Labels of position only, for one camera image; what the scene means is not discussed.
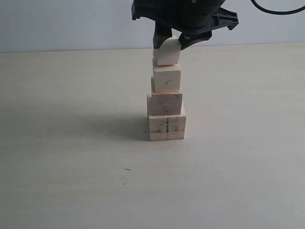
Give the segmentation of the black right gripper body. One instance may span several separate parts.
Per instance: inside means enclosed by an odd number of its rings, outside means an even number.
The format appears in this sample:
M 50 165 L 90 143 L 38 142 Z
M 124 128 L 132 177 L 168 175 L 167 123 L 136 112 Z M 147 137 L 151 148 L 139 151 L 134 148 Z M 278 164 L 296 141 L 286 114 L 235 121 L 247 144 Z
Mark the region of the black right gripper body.
M 222 8 L 223 0 L 134 0 L 132 19 L 141 17 L 180 32 L 208 32 L 223 27 L 233 30 L 237 13 Z

